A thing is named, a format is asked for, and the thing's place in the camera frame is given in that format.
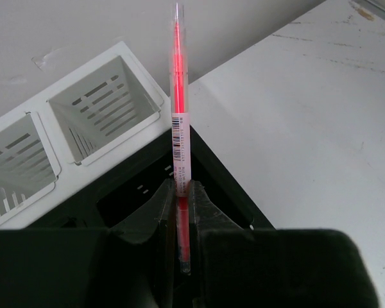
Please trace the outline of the black slotted container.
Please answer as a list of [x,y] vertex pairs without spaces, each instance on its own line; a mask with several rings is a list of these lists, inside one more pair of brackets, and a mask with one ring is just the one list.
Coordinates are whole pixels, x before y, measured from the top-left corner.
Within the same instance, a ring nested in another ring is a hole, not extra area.
[[[192,179],[204,186],[210,201],[242,228],[272,228],[228,169],[195,130],[191,130]],[[113,227],[144,205],[167,178],[173,177],[171,132],[97,177],[31,228]]]

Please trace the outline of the white slotted container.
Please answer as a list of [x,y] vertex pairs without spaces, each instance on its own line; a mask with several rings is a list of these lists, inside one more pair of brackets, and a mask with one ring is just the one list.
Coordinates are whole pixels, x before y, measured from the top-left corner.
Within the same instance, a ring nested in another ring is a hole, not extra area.
[[119,42],[0,117],[0,228],[30,225],[164,133],[169,97]]

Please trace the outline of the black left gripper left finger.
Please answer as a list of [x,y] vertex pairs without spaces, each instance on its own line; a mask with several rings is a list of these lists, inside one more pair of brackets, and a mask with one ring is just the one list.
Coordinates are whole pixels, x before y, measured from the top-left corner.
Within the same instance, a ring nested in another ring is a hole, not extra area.
[[175,267],[175,183],[167,179],[153,196],[111,228],[119,294],[126,307],[172,307]]

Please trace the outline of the red highlighter pen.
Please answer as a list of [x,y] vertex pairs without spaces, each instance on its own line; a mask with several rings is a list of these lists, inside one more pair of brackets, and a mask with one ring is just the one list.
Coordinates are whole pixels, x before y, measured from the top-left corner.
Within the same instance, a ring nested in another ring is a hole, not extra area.
[[188,65],[184,2],[175,1],[170,49],[171,143],[176,194],[176,227],[180,271],[191,272],[189,239],[189,184],[191,182],[191,133],[188,102]]

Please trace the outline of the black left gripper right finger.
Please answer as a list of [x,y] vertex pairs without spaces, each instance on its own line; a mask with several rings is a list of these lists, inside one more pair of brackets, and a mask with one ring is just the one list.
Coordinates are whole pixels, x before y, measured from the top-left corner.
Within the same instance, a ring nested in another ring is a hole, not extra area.
[[189,240],[191,254],[191,294],[193,307],[205,307],[201,235],[207,230],[240,230],[241,227],[213,204],[204,186],[191,181],[189,188]]

